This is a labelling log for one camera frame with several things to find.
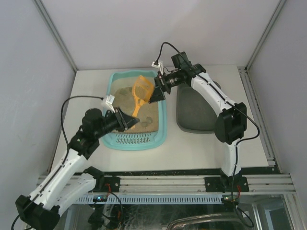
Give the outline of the orange plastic litter scoop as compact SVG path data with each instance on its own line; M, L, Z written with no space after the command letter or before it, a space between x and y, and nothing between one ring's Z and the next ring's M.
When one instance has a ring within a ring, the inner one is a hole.
M140 108L149 102L153 92L154 85L143 75L140 75L132 87L132 95L135 101L133 117L137 117Z

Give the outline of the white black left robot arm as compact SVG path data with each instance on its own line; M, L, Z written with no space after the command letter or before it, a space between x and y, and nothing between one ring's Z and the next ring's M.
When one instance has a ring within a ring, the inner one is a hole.
M126 131L139 121L120 108L107 111L105 115L96 108L87 110L57 166L28 196L17 198L15 204L20 219L35 230L52 230L79 197L103 189L106 184L104 173L93 166L85 169L77 182L69 187L66 184L99 147L101 137L113 130Z

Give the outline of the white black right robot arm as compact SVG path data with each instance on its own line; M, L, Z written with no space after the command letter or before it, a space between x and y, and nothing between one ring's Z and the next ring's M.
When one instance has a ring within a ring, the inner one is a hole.
M201 64L193 65L185 52L178 53L171 59L175 71L169 74L163 72L161 61L152 62L152 67L158 69L158 74L154 79L155 89L149 102L164 100L165 93L170 93L171 88L183 83L198 92L217 116L214 133L217 139L225 144L224 163L221 170L227 177L237 175L241 170L238 165L238 145L247 129L246 105L229 99L210 78L206 69Z

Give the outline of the teal plastic litter box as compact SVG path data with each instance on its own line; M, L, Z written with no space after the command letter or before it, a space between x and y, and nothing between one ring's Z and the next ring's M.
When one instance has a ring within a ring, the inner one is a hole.
M110 76L107 94L115 96L113 106L119 107L123 112L131 115L135 108L134 98L131 90L136 79L143 75L151 83L157 72L154 70L127 70L115 72ZM126 89L127 93L121 95L119 91ZM142 127L141 122L146 122L146 117L151 117L153 122L147 127ZM166 139L167 134L167 112L166 101L146 104L138 113L140 122L124 132L113 131L104 137L102 142L108 148L115 150L147 150L160 146Z

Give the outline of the dark grey plastic bin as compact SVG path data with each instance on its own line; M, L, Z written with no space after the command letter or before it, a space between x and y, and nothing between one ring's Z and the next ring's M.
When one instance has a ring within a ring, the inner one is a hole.
M197 91L181 84L177 87L176 120L184 132L213 134L217 115Z

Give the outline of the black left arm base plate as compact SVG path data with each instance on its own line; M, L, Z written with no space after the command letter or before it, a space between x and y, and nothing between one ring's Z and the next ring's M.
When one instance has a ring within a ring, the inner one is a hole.
M120 178L116 176L104 177L96 180L93 192L119 192Z

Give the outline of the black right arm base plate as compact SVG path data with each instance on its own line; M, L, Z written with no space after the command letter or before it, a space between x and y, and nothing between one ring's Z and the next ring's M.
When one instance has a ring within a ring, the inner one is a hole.
M234 181L232 177L205 177L206 192L238 192L239 188L241 192L249 192L248 181L246 177L235 177Z

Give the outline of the aluminium mounting rail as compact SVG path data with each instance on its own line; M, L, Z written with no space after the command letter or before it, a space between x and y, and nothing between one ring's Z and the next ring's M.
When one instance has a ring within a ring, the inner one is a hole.
M116 176L120 178L119 194L222 194L206 192L205 175ZM287 174L246 175L249 192L242 195L294 194L295 187Z

